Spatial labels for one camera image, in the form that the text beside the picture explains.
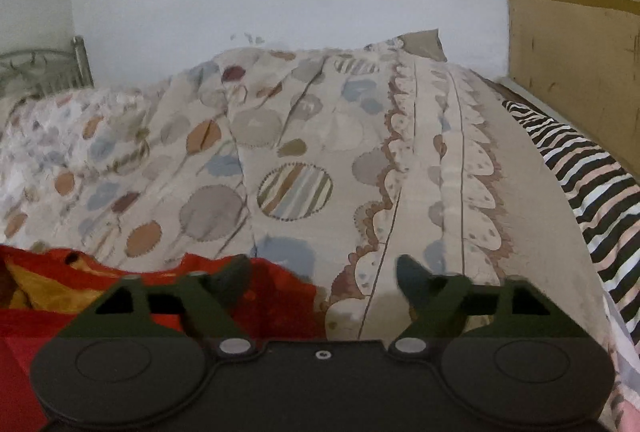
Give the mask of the grey metal bed headboard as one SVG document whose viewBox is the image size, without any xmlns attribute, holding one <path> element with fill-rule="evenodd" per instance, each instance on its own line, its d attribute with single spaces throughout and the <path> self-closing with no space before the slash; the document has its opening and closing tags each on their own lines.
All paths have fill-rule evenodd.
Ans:
<svg viewBox="0 0 640 432">
<path fill-rule="evenodd" d="M 26 48 L 1 55 L 1 97 L 46 97 L 93 88 L 86 45 L 74 36 L 70 49 Z"/>
</svg>

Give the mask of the black white striped bedsheet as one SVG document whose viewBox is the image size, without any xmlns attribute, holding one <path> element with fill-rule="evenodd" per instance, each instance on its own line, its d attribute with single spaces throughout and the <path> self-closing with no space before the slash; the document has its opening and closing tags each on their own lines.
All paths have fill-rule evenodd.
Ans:
<svg viewBox="0 0 640 432">
<path fill-rule="evenodd" d="M 639 342 L 639 184 L 607 151 L 524 103 L 503 103 L 559 181 L 604 290 Z"/>
</svg>

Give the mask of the red long-sleeve top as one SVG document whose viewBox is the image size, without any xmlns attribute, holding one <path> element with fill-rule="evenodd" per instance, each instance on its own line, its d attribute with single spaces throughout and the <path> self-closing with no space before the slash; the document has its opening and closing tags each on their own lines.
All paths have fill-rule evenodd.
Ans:
<svg viewBox="0 0 640 432">
<path fill-rule="evenodd" d="M 43 345 L 64 328 L 88 337 L 186 331 L 179 280 L 194 271 L 215 274 L 231 258 L 186 254 L 170 270 L 134 274 L 71 249 L 2 247 L 2 430 L 39 431 L 46 425 L 29 370 Z M 250 284 L 229 311 L 246 337 L 258 344 L 324 339 L 317 288 L 266 259 L 249 260 Z"/>
</svg>

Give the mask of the patterned circle print duvet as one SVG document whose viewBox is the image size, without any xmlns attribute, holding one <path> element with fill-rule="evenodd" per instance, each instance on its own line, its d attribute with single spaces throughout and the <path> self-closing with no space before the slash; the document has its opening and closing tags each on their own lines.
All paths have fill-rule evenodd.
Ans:
<svg viewBox="0 0 640 432">
<path fill-rule="evenodd" d="M 88 337 L 29 381 L 39 431 L 634 431 L 636 356 L 559 181 L 472 72 L 408 51 L 235 49 L 142 89 L 1 97 L 1 249 L 134 274 L 266 259 L 321 340 Z M 472 281 L 399 339 L 408 255 Z"/>
</svg>

